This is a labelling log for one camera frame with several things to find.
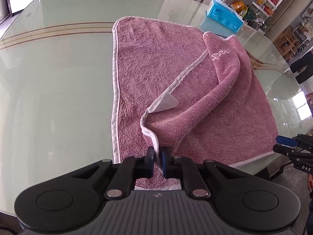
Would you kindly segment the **pink terry towel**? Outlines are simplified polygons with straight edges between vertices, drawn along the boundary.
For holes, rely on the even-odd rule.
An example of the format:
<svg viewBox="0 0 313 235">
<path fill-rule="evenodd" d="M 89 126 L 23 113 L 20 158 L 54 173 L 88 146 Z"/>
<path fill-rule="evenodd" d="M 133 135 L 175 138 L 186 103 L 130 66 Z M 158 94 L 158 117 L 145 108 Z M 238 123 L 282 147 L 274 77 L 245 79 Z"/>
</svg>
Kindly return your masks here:
<svg viewBox="0 0 313 235">
<path fill-rule="evenodd" d="M 242 167 L 273 153 L 267 96 L 236 36 L 128 16 L 113 34 L 113 159 L 159 154 Z"/>
</svg>

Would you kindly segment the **wooden rack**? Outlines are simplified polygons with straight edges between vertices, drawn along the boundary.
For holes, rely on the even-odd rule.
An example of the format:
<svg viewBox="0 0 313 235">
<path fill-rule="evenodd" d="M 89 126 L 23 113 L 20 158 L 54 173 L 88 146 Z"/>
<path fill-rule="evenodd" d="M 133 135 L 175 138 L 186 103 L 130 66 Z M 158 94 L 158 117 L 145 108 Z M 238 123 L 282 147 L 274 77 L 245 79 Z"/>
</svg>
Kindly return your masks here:
<svg viewBox="0 0 313 235">
<path fill-rule="evenodd" d="M 274 40 L 274 45 L 285 61 L 292 60 L 300 49 L 300 39 L 294 33 L 292 26 L 287 27 Z"/>
</svg>

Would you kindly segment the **white shelf with snacks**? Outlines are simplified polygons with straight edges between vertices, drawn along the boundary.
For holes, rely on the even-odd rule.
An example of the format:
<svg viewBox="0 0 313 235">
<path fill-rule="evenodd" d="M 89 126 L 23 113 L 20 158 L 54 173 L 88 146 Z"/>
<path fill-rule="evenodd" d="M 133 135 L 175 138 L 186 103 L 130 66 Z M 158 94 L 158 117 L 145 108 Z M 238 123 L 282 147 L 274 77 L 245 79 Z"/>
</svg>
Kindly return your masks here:
<svg viewBox="0 0 313 235">
<path fill-rule="evenodd" d="M 271 17 L 277 9 L 278 0 L 253 0 L 250 7 L 260 17 Z"/>
</svg>

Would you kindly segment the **blue tissue box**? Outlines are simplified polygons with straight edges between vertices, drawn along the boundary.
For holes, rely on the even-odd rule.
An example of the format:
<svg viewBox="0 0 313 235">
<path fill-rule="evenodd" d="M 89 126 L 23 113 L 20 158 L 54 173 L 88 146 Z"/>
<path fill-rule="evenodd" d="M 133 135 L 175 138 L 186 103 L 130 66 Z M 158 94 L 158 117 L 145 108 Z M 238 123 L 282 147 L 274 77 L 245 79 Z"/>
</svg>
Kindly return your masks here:
<svg viewBox="0 0 313 235">
<path fill-rule="evenodd" d="M 211 0 L 206 16 L 235 33 L 244 25 L 242 17 L 221 0 Z"/>
</svg>

